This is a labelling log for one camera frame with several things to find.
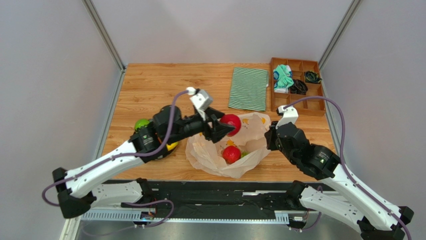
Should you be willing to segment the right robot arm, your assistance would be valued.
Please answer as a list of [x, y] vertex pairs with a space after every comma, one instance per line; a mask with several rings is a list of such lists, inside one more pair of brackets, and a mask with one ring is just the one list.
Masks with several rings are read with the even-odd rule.
[[285, 202], [334, 218], [358, 232], [364, 240], [412, 239], [407, 225], [414, 216], [407, 206], [380, 197], [356, 177], [329, 148], [310, 143], [292, 122], [273, 121], [264, 134], [267, 149], [280, 151], [301, 172], [333, 188], [344, 200], [328, 196], [295, 180], [286, 190]]

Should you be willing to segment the red yellow apple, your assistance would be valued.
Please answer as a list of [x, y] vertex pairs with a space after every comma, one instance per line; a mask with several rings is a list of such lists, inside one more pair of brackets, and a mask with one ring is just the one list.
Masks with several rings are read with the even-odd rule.
[[240, 118], [235, 114], [225, 114], [220, 119], [220, 122], [235, 127], [233, 131], [227, 134], [228, 137], [233, 137], [234, 135], [236, 135], [242, 127], [242, 122]]

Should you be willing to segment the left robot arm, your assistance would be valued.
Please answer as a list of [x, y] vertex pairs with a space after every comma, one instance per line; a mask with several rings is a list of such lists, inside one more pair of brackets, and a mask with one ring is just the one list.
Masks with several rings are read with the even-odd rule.
[[236, 127], [222, 122], [225, 114], [207, 107], [182, 116], [174, 105], [164, 106], [157, 114], [135, 128], [128, 140], [113, 151], [77, 168], [59, 167], [52, 171], [53, 187], [65, 219], [79, 217], [98, 204], [131, 206], [152, 202], [153, 196], [146, 179], [138, 178], [127, 185], [108, 185], [112, 177], [150, 161], [169, 156], [173, 144], [197, 134], [217, 143]]

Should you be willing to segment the banana print plastic bag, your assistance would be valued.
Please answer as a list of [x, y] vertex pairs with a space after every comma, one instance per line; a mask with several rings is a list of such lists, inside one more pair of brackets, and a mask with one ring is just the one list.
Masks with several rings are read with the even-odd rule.
[[[213, 143], [199, 133], [187, 139], [186, 159], [195, 169], [211, 175], [239, 179], [271, 152], [267, 149], [264, 136], [271, 124], [270, 117], [259, 112], [241, 114], [238, 117], [241, 120], [241, 129], [232, 137], [226, 136]], [[222, 153], [229, 146], [235, 146], [241, 153], [249, 154], [233, 164], [228, 164], [222, 158]]]

